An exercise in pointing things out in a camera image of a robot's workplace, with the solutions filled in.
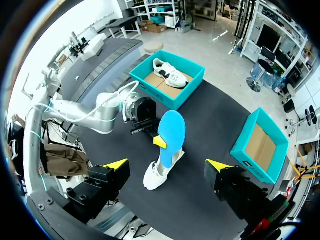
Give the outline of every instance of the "storage box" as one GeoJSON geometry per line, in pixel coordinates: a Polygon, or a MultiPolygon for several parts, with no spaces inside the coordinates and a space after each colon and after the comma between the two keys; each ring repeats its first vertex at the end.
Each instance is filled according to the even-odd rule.
{"type": "Polygon", "coordinates": [[[165,18],[163,16],[152,16],[150,17],[155,24],[163,24],[165,22],[165,18]]]}
{"type": "Polygon", "coordinates": [[[154,21],[146,20],[139,23],[143,31],[149,31],[149,25],[154,25],[154,21]]]}
{"type": "Polygon", "coordinates": [[[261,182],[275,184],[287,155],[289,142],[262,109],[246,120],[230,154],[261,182]]]}
{"type": "Polygon", "coordinates": [[[155,34],[160,34],[162,32],[164,32],[165,30],[167,30],[167,27],[164,25],[148,25],[148,31],[151,33],[155,33],[155,34]]]}
{"type": "Polygon", "coordinates": [[[162,7],[157,7],[157,12],[165,12],[166,10],[172,9],[172,6],[162,6],[162,7]]]}
{"type": "Polygon", "coordinates": [[[130,72],[133,80],[140,82],[139,87],[163,103],[171,110],[178,110],[203,81],[205,68],[173,53],[159,50],[130,72]],[[189,84],[184,89],[167,86],[165,81],[153,74],[154,59],[160,59],[185,74],[189,84]]]}
{"type": "Polygon", "coordinates": [[[174,26],[175,25],[175,17],[173,15],[165,16],[165,25],[174,26]]]}

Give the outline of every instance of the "chair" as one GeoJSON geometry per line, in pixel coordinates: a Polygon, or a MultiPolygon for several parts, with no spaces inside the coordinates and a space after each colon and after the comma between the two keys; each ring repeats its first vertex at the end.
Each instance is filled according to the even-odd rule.
{"type": "Polygon", "coordinates": [[[266,75],[264,76],[266,78],[274,76],[275,71],[273,70],[272,66],[274,65],[275,61],[276,55],[263,46],[261,48],[258,61],[254,64],[253,69],[250,72],[252,77],[248,77],[246,79],[246,83],[253,91],[257,93],[261,91],[261,87],[263,86],[261,78],[264,75],[266,75]]]}
{"type": "Polygon", "coordinates": [[[311,105],[309,110],[305,110],[305,117],[301,119],[299,122],[294,122],[293,119],[286,119],[288,122],[288,125],[285,126],[285,129],[289,129],[289,137],[291,137],[293,134],[296,133],[297,126],[299,127],[300,124],[307,122],[307,125],[310,127],[312,124],[318,123],[318,117],[320,117],[320,108],[314,109],[314,107],[311,105]]]}

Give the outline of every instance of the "monitor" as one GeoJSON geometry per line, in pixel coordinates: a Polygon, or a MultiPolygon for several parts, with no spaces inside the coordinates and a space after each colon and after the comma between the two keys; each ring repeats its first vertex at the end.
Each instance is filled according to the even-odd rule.
{"type": "Polygon", "coordinates": [[[280,44],[280,40],[280,34],[263,23],[256,41],[256,45],[260,48],[266,47],[274,53],[280,44]]]}

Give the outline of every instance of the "brown cloth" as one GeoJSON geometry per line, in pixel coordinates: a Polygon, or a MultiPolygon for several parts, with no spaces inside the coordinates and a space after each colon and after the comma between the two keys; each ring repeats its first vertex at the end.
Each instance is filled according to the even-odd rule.
{"type": "Polygon", "coordinates": [[[48,173],[55,176],[88,175],[87,155],[64,145],[45,144],[48,173]]]}

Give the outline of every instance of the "yellow block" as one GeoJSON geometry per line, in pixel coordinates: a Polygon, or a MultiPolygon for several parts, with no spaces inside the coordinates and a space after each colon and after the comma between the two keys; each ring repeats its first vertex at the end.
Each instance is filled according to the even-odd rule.
{"type": "Polygon", "coordinates": [[[229,166],[229,165],[223,164],[221,162],[213,161],[210,159],[207,159],[205,161],[210,163],[212,166],[214,166],[214,168],[217,169],[219,173],[220,173],[221,169],[233,168],[233,166],[229,166]]]}
{"type": "Polygon", "coordinates": [[[127,158],[126,159],[123,159],[123,160],[120,160],[120,161],[116,161],[116,162],[113,162],[113,163],[109,163],[107,165],[103,165],[101,167],[109,167],[111,169],[114,169],[115,171],[120,168],[126,161],[129,161],[127,158]]]}
{"type": "Polygon", "coordinates": [[[153,138],[153,144],[154,145],[158,145],[159,147],[166,149],[167,148],[167,143],[162,139],[162,137],[159,136],[155,136],[153,138]]]}

